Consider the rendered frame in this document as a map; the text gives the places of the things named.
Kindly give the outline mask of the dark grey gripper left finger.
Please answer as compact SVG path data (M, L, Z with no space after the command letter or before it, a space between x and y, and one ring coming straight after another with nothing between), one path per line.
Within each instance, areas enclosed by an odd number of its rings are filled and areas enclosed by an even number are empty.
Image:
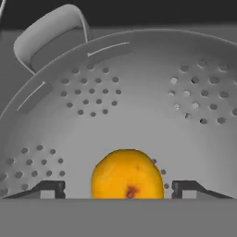
M37 185L20 193L7 196L6 199L36 198L40 199L42 191L53 191L55 199L65 199L66 183L64 181L40 181Z

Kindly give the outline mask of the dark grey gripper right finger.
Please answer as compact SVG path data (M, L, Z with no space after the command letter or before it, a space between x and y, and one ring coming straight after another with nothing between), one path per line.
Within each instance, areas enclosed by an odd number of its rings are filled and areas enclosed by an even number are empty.
M218 199L231 199L230 196L227 196L225 194L207 190L197 181L173 181L171 188L173 190L173 193L171 195L173 199L183 199L184 193L188 191L195 192L197 198L207 195Z

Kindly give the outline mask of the orange tangerine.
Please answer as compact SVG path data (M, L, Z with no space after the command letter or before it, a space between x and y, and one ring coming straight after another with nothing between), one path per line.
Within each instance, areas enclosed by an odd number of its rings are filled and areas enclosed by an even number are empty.
M139 150L116 150L103 158L91 177L94 199L163 199L161 174Z

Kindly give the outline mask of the grey metal colander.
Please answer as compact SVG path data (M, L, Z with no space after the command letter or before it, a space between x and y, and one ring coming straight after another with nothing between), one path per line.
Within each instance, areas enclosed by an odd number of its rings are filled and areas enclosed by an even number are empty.
M197 181L237 199L237 43L124 31L34 70L0 115L0 199L40 181L87 198L95 165L119 149L153 158L167 197Z

